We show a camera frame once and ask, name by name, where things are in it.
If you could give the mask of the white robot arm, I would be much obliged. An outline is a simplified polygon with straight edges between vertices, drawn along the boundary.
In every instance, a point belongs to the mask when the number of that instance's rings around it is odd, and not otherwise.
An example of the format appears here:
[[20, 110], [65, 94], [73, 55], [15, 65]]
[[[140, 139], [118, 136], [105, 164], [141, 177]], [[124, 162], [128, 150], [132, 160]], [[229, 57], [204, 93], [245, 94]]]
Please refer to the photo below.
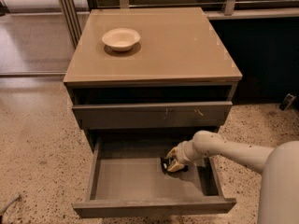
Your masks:
[[237, 143], [199, 131], [166, 155], [176, 172], [204, 157], [223, 156], [262, 176], [257, 224], [299, 224], [299, 142], [275, 148]]

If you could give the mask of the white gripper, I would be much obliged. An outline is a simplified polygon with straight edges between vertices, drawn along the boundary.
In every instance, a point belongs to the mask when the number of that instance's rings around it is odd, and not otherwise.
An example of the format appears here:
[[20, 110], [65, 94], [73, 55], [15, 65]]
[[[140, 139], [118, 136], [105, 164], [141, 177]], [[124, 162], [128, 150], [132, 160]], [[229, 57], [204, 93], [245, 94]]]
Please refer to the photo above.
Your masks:
[[175, 173], [185, 168], [184, 164], [191, 164], [197, 160], [197, 151], [193, 146], [193, 141], [183, 141], [173, 147], [165, 156], [167, 159], [177, 159], [171, 160], [167, 167], [169, 173]]

